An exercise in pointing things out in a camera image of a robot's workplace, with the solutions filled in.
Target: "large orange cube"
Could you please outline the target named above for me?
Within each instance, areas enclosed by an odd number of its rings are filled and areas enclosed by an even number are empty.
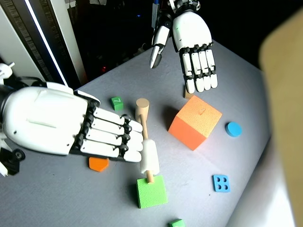
[[[169,133],[195,150],[210,135],[222,113],[193,96],[172,122]]]

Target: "blue disc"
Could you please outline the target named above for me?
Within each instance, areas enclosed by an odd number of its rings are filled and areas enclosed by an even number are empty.
[[[236,122],[229,122],[225,126],[227,134],[232,137],[238,137],[242,134],[242,128]]]

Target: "number on green cube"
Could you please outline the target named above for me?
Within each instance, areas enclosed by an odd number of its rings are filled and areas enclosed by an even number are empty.
[[[170,222],[170,227],[185,227],[185,223],[182,219],[177,219],[175,221]]]
[[[123,110],[123,101],[120,96],[112,98],[112,105],[114,110]]]

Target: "red light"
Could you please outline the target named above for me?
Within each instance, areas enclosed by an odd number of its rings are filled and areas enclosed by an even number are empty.
[[[101,69],[102,72],[106,72],[106,66],[103,66]]]

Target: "green cube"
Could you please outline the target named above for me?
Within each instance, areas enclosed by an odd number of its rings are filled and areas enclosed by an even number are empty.
[[[152,207],[167,203],[163,176],[155,176],[154,183],[148,184],[147,179],[137,180],[139,208]]]
[[[123,101],[120,96],[112,98],[112,105],[114,110],[123,110]]]
[[[182,219],[177,219],[169,223],[170,227],[185,227],[185,223]]]

